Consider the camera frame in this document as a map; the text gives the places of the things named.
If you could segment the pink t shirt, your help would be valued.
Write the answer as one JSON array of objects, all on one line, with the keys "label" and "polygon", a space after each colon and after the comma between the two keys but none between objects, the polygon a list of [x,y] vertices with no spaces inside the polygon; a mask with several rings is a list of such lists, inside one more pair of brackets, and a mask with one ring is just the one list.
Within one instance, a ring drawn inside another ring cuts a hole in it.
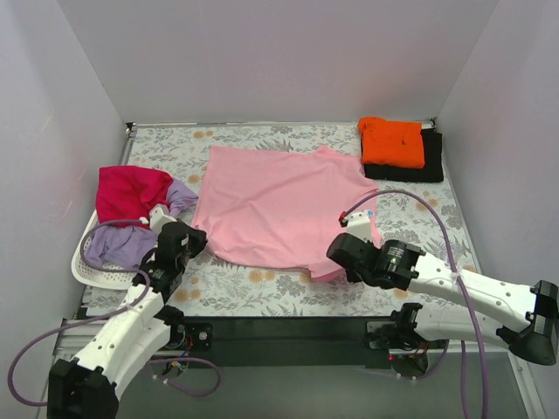
[{"label": "pink t shirt", "polygon": [[213,146],[191,224],[226,262],[324,282],[342,273],[327,257],[340,214],[376,188],[358,157],[326,146],[310,154]]}]

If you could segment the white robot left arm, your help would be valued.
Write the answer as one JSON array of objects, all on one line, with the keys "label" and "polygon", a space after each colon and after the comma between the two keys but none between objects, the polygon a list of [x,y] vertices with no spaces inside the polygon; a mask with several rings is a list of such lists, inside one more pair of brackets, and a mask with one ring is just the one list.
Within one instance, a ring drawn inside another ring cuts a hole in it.
[{"label": "white robot left arm", "polygon": [[206,234],[182,221],[163,225],[116,315],[69,361],[52,366],[47,391],[49,418],[114,418],[128,384],[161,348],[180,347],[183,313],[169,306],[188,261],[201,253]]}]

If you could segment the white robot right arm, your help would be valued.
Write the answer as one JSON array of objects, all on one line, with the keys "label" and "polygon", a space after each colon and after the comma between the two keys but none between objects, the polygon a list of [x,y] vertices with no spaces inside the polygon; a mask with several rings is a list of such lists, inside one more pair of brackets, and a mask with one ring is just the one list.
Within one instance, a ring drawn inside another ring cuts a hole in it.
[{"label": "white robot right arm", "polygon": [[335,238],[327,256],[353,282],[447,301],[447,306],[436,309],[421,303],[403,304],[371,334],[385,347],[482,340],[537,365],[557,362],[558,288],[548,281],[528,286],[470,271],[456,274],[443,260],[416,245],[389,240],[376,248],[348,233]]}]

